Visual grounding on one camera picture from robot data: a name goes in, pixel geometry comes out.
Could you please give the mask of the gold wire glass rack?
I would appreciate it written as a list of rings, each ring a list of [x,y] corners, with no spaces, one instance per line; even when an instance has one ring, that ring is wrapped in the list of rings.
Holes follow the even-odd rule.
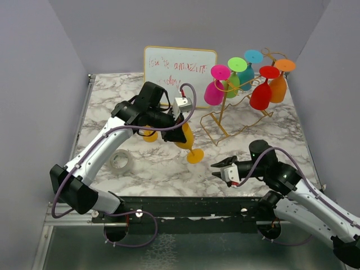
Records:
[[[281,52],[272,52],[268,48],[261,49],[263,61],[259,64],[252,64],[255,78],[251,82],[249,91],[238,90],[234,98],[227,98],[224,90],[222,103],[217,106],[217,111],[211,111],[200,118],[200,125],[212,143],[217,146],[221,141],[239,135],[240,133],[257,125],[263,119],[271,118],[274,114],[271,111],[271,105],[280,103],[269,103],[267,109],[259,111],[252,108],[249,104],[251,94],[254,89],[264,83],[265,78],[259,74],[259,69],[263,66],[274,66],[280,59],[288,59]]]

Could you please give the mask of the orange wine glass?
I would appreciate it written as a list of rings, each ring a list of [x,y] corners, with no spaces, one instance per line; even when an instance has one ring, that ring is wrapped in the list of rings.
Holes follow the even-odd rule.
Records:
[[[285,81],[284,73],[289,73],[295,70],[296,64],[292,60],[284,58],[277,60],[274,63],[274,67],[276,67],[280,71],[280,75],[275,79],[272,79],[269,83],[272,91],[270,102],[274,104],[279,104],[284,100],[287,91],[287,83]]]

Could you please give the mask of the yellow wine glass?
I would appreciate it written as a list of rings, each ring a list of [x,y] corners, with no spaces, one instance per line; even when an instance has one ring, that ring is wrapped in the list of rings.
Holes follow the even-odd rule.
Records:
[[[189,151],[186,159],[190,164],[199,163],[200,161],[202,161],[202,159],[204,157],[203,150],[200,148],[196,148],[196,149],[193,148],[194,135],[193,135],[193,132],[188,123],[185,123],[184,125],[182,125],[182,130],[183,130],[186,142],[185,143],[175,142],[174,144],[177,147],[179,147],[180,149],[185,149],[185,150]]]
[[[145,142],[155,142],[158,139],[158,133],[152,130],[142,130],[142,137]]]

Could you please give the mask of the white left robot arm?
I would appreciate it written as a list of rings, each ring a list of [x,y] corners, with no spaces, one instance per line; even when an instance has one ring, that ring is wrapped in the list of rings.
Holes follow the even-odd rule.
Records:
[[[182,126],[189,118],[183,113],[194,113],[197,98],[182,96],[162,109],[160,100],[167,94],[163,87],[145,82],[139,94],[118,103],[99,134],[80,154],[50,170],[53,204],[61,200],[79,214],[96,210],[112,222],[120,221],[124,217],[122,199],[111,192],[98,191],[91,184],[117,148],[140,131],[160,132],[165,142],[185,142]]]

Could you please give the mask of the red wine glass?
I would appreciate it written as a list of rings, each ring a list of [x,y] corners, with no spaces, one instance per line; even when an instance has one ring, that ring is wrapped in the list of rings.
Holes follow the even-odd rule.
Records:
[[[277,78],[280,75],[280,71],[276,67],[268,65],[261,67],[259,74],[265,78],[265,81],[254,89],[249,104],[252,108],[262,111],[268,108],[272,97],[268,80]]]

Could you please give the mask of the green wine glass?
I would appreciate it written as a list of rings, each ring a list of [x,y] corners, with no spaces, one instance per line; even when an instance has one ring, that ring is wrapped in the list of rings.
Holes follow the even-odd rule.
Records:
[[[232,57],[228,60],[227,65],[231,71],[231,74],[229,78],[222,83],[224,90],[226,91],[226,97],[234,98],[237,96],[240,89],[240,79],[238,77],[238,73],[245,71],[248,64],[243,58]]]

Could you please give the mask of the pink wine glass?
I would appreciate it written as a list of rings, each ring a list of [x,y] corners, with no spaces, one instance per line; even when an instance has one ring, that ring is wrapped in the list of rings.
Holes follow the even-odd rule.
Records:
[[[204,100],[210,106],[217,106],[222,103],[224,97],[224,86],[222,81],[227,80],[230,75],[230,69],[225,65],[214,65],[210,74],[213,81],[208,84],[205,93]]]

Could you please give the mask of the clear tape roll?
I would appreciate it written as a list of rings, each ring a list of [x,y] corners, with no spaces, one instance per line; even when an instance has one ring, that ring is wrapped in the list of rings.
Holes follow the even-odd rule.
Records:
[[[133,156],[127,150],[116,150],[109,158],[108,166],[112,173],[122,175],[133,168]]]

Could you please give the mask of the yellow framed whiteboard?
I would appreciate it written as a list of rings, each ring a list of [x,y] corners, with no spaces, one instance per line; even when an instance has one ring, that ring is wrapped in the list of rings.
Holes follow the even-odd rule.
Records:
[[[206,87],[212,82],[210,69],[217,63],[217,53],[208,49],[147,46],[144,49],[144,81],[153,82],[165,88],[169,99],[181,96],[183,83],[193,85],[196,107],[205,109]]]

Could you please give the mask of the teal wine glass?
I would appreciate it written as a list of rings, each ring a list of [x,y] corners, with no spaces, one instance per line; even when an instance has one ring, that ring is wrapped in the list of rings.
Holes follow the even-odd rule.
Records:
[[[238,73],[237,76],[240,80],[240,89],[246,92],[251,89],[251,82],[255,78],[252,64],[261,63],[263,61],[263,54],[258,50],[250,49],[244,53],[244,58],[247,61],[247,68],[244,71]]]

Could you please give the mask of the black front mounting rail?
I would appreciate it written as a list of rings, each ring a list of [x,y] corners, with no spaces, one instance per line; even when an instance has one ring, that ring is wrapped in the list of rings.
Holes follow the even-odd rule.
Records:
[[[135,197],[124,196],[120,207],[124,217],[100,213],[92,218],[116,230],[151,234],[256,233],[258,224],[271,224],[272,208],[261,197]]]

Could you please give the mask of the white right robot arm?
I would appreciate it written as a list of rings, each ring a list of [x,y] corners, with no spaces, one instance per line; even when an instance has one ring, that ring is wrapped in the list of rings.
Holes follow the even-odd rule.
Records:
[[[297,163],[278,160],[277,147],[258,139],[249,145],[251,159],[236,156],[212,164],[212,175],[228,187],[241,187],[249,178],[261,178],[270,188],[258,206],[265,220],[277,217],[302,228],[332,248],[344,264],[359,268],[359,217],[332,201],[304,176]]]

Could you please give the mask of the aluminium left side rail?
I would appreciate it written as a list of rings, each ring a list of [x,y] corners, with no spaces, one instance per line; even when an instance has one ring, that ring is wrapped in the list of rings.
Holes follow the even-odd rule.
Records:
[[[92,89],[95,83],[95,78],[96,78],[96,74],[88,74],[88,85],[87,85],[87,91],[85,94],[85,100],[83,102],[82,105],[82,110],[80,113],[80,117],[76,126],[76,130],[75,130],[75,137],[71,146],[71,151],[70,151],[70,155],[68,158],[68,161],[72,160],[75,156],[75,152],[77,150],[77,145],[78,145],[78,141],[80,138],[80,134],[81,134],[81,130],[82,130],[82,126],[84,123],[84,119],[86,117],[86,112],[87,112],[87,108],[88,108],[88,104],[91,98],[91,93],[92,93]]]

